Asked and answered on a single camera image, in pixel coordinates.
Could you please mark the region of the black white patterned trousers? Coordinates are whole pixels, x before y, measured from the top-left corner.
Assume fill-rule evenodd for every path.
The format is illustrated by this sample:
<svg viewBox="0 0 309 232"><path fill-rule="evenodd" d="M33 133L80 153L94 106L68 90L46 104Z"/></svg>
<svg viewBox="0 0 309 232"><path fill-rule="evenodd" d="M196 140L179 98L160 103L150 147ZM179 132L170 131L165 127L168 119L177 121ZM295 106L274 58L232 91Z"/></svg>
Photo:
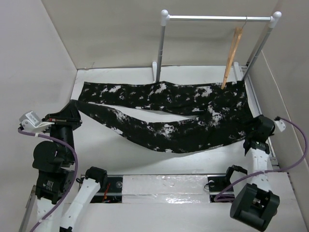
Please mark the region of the black white patterned trousers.
<svg viewBox="0 0 309 232"><path fill-rule="evenodd" d="M180 85L90 83L70 103L127 140L156 152L193 153L244 139L253 118L242 81Z"/></svg>

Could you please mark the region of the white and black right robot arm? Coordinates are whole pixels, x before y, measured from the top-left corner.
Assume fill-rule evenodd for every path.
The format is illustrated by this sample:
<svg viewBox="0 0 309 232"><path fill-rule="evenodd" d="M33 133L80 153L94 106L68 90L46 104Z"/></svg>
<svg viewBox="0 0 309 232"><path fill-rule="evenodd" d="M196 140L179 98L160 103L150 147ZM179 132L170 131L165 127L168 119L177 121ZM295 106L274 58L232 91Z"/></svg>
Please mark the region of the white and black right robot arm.
<svg viewBox="0 0 309 232"><path fill-rule="evenodd" d="M266 230L280 204L279 196L271 190L267 175L270 148L266 141L274 130L273 120L263 115L253 118L243 143L247 167L233 165L223 178L224 187L235 190L230 217L260 232ZM233 171L245 174L245 179L240 180Z"/></svg>

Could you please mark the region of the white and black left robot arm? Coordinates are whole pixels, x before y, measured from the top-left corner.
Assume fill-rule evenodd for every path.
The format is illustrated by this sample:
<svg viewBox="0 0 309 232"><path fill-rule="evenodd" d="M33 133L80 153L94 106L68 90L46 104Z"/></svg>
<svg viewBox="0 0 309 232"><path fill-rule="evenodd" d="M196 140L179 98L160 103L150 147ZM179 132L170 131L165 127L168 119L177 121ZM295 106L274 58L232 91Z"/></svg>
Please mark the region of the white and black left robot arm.
<svg viewBox="0 0 309 232"><path fill-rule="evenodd" d="M43 121L49 128L38 134L45 140L33 151L32 166L39 171L35 189L39 221L33 230L74 232L95 194L109 188L107 171L90 167L83 178L77 178L73 131L82 121L75 100Z"/></svg>

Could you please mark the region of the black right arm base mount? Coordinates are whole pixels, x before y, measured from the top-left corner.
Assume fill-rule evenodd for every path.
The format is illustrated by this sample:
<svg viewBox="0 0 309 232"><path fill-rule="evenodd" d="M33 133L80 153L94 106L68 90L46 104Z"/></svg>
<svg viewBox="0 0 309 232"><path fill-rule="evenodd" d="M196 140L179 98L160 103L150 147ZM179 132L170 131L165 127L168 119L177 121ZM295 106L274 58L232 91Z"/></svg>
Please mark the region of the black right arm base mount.
<svg viewBox="0 0 309 232"><path fill-rule="evenodd" d="M214 198L219 192L231 184L231 182L226 180L223 175L208 175L207 180L208 182L205 184L204 189L209 193L211 203L215 202ZM225 203L233 200L234 198L234 189L231 187L219 199L227 199L227 201L224 201Z"/></svg>

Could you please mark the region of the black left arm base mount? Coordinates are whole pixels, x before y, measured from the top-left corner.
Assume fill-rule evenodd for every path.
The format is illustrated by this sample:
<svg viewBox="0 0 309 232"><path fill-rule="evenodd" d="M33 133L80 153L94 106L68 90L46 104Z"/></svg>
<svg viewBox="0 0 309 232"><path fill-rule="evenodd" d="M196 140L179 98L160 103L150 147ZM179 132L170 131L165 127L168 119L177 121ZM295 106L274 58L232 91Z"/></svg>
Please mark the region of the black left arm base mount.
<svg viewBox="0 0 309 232"><path fill-rule="evenodd" d="M122 202L123 176L108 176L107 187L95 194L91 203L121 203Z"/></svg>

